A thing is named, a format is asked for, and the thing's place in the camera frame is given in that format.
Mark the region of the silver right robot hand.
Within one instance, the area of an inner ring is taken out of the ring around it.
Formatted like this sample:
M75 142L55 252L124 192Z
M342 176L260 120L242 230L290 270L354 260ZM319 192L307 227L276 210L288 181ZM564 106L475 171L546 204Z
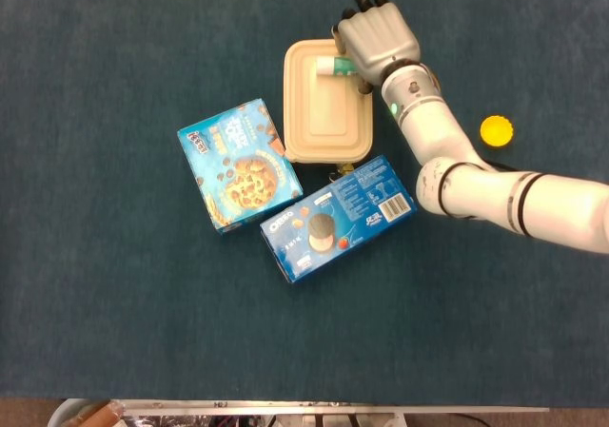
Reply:
M389 0L354 0L332 26L338 52L355 66L358 91L369 94L397 68L418 63L421 48L399 8Z

